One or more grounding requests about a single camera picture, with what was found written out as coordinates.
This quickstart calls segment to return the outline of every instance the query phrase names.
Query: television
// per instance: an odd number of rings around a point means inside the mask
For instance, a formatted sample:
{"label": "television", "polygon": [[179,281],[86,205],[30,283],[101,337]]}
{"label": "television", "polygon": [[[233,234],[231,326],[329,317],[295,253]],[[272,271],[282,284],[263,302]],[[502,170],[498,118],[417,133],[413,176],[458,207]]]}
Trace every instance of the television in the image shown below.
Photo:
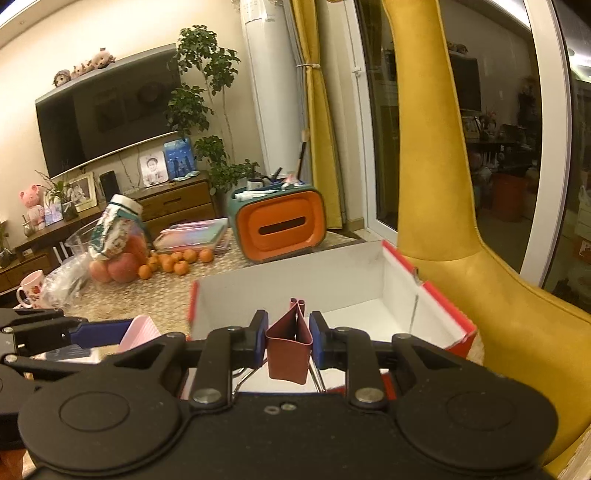
{"label": "television", "polygon": [[170,44],[117,60],[37,99],[49,176],[169,134],[165,112],[179,86],[176,46]]}
{"label": "television", "polygon": [[456,82],[457,101],[461,110],[480,112],[480,72],[478,60],[465,55],[449,52],[452,63],[453,79]]}

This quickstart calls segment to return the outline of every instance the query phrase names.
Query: patterned tablecloth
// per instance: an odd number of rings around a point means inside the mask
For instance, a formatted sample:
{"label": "patterned tablecloth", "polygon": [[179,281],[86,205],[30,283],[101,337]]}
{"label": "patterned tablecloth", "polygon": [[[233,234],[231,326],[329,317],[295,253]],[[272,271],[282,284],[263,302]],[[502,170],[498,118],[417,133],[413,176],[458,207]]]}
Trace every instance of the patterned tablecloth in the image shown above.
{"label": "patterned tablecloth", "polygon": [[[89,283],[80,293],[80,300],[67,315],[89,320],[124,319],[150,315],[160,332],[189,333],[187,312],[190,290],[194,280],[206,275],[228,272],[254,265],[242,255],[236,240],[230,235],[230,250],[216,255],[210,264],[195,263],[184,277],[157,272],[149,280],[136,280],[126,286],[96,286]],[[351,244],[359,240],[328,232],[315,251]]]}

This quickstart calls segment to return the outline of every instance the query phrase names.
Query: red and white box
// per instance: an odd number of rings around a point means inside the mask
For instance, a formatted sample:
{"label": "red and white box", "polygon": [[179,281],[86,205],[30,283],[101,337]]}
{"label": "red and white box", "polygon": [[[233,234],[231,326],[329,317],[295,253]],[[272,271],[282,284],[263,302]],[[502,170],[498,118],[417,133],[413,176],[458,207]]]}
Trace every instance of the red and white box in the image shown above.
{"label": "red and white box", "polygon": [[[269,324],[289,309],[290,299],[305,300],[306,314],[319,310],[329,327],[365,330],[372,340],[389,342],[395,333],[412,333],[466,356],[475,325],[432,284],[422,283],[414,267],[389,243],[367,242],[255,265],[197,280],[189,322],[191,338],[214,329],[249,325],[257,310]],[[322,372],[327,388],[344,384],[338,370]],[[266,366],[241,391],[313,392],[305,385],[268,378]]]}

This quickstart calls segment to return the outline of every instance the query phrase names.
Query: yellow chair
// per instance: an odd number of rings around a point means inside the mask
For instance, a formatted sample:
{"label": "yellow chair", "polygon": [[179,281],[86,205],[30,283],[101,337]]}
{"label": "yellow chair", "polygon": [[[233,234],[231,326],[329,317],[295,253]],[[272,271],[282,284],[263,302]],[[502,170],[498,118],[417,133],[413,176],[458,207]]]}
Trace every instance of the yellow chair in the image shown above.
{"label": "yellow chair", "polygon": [[398,248],[477,324],[485,365],[554,404],[545,464],[556,476],[591,423],[591,316],[526,283],[483,243],[439,3],[383,2],[400,103]]}

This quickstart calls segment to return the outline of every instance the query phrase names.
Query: mug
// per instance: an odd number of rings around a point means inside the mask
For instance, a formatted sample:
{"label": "mug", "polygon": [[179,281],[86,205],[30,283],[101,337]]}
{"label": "mug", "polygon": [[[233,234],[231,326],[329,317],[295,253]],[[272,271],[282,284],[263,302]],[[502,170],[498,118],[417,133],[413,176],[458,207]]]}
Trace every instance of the mug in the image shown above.
{"label": "mug", "polygon": [[[44,308],[40,301],[41,286],[43,285],[44,280],[45,275],[43,274],[43,270],[34,271],[33,273],[28,274],[25,278],[21,280],[21,286],[18,287],[17,290],[17,300],[22,307],[28,309]],[[31,304],[25,303],[24,299],[21,298],[20,292],[22,291],[25,293]]]}

